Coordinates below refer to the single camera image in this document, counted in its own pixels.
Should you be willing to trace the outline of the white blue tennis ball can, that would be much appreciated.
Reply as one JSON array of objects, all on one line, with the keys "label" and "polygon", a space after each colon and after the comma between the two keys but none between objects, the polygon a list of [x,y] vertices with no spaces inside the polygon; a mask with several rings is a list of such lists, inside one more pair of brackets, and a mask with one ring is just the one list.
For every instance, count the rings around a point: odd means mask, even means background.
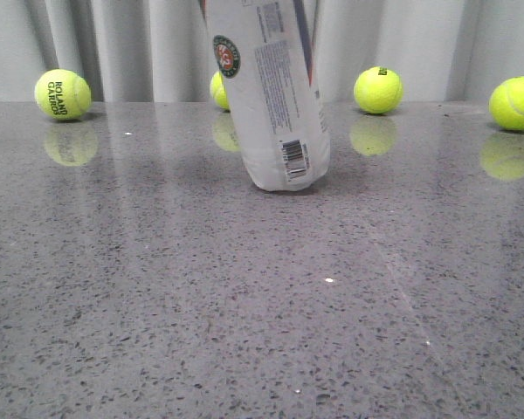
[{"label": "white blue tennis ball can", "polygon": [[245,168],[266,191],[328,171],[330,140],[301,1],[202,1]]}]

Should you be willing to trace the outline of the Wilson tennis ball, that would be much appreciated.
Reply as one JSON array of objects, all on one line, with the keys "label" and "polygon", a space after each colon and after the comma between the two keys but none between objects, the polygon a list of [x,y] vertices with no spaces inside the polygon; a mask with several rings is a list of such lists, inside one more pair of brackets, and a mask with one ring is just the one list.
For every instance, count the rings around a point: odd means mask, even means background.
[{"label": "Wilson tennis ball", "polygon": [[401,102],[402,97],[402,79],[386,67],[371,67],[362,72],[355,81],[355,102],[367,113],[382,114],[392,111]]}]

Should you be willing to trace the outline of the Roland Garros tennis ball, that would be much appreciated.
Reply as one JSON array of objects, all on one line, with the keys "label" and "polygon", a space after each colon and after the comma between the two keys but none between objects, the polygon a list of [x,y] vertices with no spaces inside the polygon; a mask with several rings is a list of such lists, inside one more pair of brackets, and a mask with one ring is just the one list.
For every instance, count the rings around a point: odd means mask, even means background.
[{"label": "Roland Garros tennis ball", "polygon": [[86,80],[65,69],[43,73],[34,86],[34,98],[38,107],[55,120],[77,120],[92,104]]}]

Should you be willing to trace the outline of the plain yellow tennis ball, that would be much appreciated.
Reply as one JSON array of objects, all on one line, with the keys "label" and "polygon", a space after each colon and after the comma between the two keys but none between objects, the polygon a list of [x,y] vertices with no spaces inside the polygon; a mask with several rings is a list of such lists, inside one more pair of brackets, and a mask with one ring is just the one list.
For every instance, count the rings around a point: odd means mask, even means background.
[{"label": "plain yellow tennis ball", "polygon": [[506,79],[492,92],[489,113],[507,130],[524,131],[524,76]]}]

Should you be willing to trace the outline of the grey pleated curtain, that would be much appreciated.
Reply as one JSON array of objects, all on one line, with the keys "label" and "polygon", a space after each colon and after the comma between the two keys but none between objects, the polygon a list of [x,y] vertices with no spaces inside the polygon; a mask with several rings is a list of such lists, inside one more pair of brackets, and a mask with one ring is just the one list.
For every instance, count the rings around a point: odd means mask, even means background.
[{"label": "grey pleated curtain", "polygon": [[[486,100],[524,75],[524,1],[308,1],[326,102],[374,65],[408,101]],[[209,97],[216,64],[195,1],[0,1],[0,101],[30,101],[40,75],[82,75],[108,102]]]}]

